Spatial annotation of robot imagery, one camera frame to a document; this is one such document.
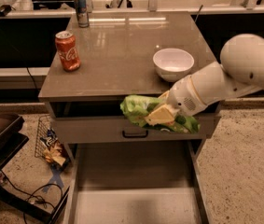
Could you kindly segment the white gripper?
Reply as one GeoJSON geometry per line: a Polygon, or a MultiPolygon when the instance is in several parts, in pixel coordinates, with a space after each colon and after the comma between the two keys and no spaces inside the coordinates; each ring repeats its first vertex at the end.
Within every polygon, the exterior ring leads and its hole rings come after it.
{"type": "Polygon", "coordinates": [[[207,107],[195,90],[191,76],[175,82],[158,98],[167,98],[167,104],[158,106],[145,117],[145,121],[152,126],[174,121],[178,112],[183,116],[194,116],[207,107]]]}

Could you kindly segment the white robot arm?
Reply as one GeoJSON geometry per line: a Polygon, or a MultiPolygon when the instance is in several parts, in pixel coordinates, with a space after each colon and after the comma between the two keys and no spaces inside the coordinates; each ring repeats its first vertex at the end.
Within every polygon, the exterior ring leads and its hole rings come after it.
{"type": "Polygon", "coordinates": [[[219,62],[176,81],[146,122],[171,123],[179,115],[194,116],[213,103],[259,90],[264,90],[264,38],[236,35],[223,46],[219,62]]]}

